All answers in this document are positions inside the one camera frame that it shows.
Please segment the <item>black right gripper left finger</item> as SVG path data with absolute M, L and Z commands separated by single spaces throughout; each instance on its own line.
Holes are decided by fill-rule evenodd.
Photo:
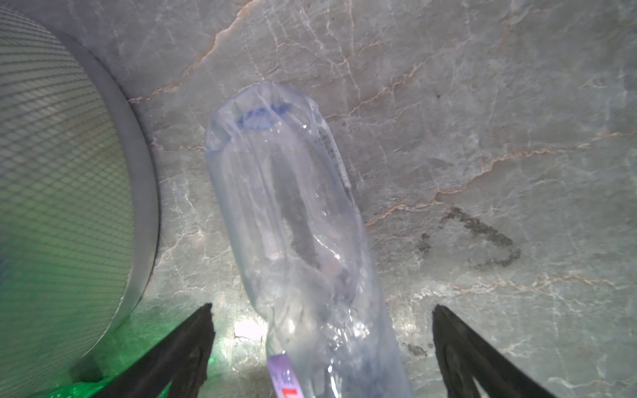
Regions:
M 215 339 L 212 304 L 184 320 L 95 397 L 196 397 L 207 380 Z

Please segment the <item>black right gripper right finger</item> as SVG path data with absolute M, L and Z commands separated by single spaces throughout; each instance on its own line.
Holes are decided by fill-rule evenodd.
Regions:
M 432 331 L 447 396 L 480 397 L 482 387 L 490 397 L 555 398 L 448 307 L 436 305 Z

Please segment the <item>crushed clear bottle purple label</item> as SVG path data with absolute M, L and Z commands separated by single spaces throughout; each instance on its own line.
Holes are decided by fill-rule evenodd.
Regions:
M 214 111 L 207 167 L 278 397 L 410 397 L 366 227 L 318 104 L 249 86 Z

